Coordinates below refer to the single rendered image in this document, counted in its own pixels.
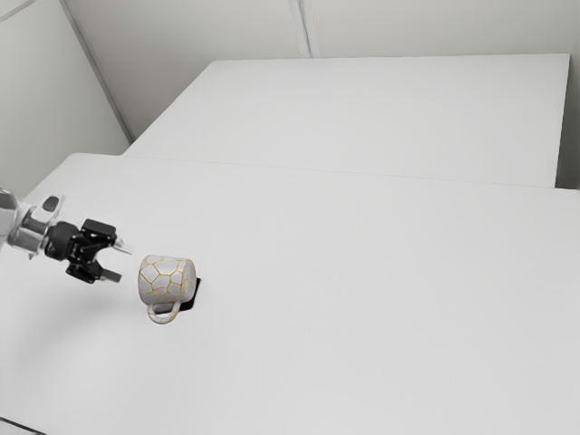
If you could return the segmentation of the white mug with gold cracks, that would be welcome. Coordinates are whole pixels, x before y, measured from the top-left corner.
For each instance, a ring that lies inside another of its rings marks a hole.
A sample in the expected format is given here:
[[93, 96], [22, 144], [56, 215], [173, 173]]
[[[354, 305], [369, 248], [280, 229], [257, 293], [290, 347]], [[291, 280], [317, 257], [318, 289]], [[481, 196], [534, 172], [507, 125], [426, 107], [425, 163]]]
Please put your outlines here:
[[155, 324], [172, 322], [181, 306], [194, 299], [197, 285], [197, 270], [188, 258], [147, 255], [140, 263], [139, 296]]

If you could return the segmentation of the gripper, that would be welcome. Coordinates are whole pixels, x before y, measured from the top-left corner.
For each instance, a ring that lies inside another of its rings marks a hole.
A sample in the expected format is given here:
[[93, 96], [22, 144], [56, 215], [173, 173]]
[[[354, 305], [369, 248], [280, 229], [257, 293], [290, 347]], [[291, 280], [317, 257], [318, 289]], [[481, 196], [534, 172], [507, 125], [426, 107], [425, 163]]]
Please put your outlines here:
[[122, 275], [103, 268], [95, 258], [103, 249], [113, 248], [124, 254], [131, 255], [133, 248], [118, 234], [116, 227], [86, 219], [81, 229], [77, 226], [59, 221], [50, 228], [44, 253], [47, 257], [59, 262], [68, 260], [66, 273], [88, 284], [96, 281], [112, 281], [119, 283]]

